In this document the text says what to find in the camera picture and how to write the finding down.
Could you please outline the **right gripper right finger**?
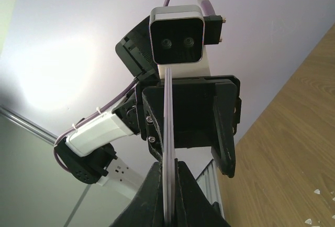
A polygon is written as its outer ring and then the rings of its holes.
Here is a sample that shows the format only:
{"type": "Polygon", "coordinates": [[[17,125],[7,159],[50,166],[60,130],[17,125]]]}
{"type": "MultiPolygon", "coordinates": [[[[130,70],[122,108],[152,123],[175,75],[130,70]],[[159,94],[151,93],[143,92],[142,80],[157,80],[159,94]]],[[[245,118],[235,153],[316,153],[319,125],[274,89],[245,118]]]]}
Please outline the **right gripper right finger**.
{"type": "Polygon", "coordinates": [[[175,226],[224,227],[229,223],[213,207],[183,161],[175,161],[175,226]]]}

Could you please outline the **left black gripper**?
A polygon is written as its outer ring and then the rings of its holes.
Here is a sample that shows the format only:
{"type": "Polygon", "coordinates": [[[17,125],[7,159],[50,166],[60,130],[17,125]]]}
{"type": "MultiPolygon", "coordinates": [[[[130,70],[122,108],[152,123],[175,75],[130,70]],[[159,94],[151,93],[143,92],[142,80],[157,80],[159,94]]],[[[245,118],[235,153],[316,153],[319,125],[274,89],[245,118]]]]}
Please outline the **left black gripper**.
{"type": "MultiPolygon", "coordinates": [[[[137,86],[115,108],[115,114],[148,142],[162,162],[164,86],[151,54],[149,18],[128,32],[115,47],[137,86]]],[[[175,147],[211,146],[223,175],[236,169],[233,136],[240,122],[240,81],[233,75],[182,77],[173,80],[175,147]]]]}

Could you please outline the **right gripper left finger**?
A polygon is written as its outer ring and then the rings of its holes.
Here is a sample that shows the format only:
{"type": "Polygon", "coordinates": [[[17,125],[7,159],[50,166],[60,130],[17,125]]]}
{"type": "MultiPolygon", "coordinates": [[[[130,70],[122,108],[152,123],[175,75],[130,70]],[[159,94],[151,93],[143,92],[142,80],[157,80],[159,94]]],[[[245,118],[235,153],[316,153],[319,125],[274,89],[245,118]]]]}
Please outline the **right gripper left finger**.
{"type": "Polygon", "coordinates": [[[164,226],[162,167],[155,162],[128,207],[111,227],[164,226]]]}

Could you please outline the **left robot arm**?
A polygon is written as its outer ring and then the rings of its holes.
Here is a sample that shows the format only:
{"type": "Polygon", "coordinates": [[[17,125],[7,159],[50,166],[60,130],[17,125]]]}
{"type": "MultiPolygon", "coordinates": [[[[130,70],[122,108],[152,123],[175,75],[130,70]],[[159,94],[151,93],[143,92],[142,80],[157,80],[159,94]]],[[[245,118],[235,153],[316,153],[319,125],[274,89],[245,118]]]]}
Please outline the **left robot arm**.
{"type": "Polygon", "coordinates": [[[169,115],[174,135],[171,150],[210,147],[221,173],[233,177],[240,81],[233,75],[209,76],[208,62],[201,60],[187,77],[173,78],[173,97],[166,99],[151,53],[148,18],[132,28],[115,50],[134,80],[56,140],[54,155],[66,170],[85,184],[114,185],[132,198],[143,179],[116,155],[112,142],[139,135],[147,141],[150,154],[164,162],[163,117],[169,115]]]}

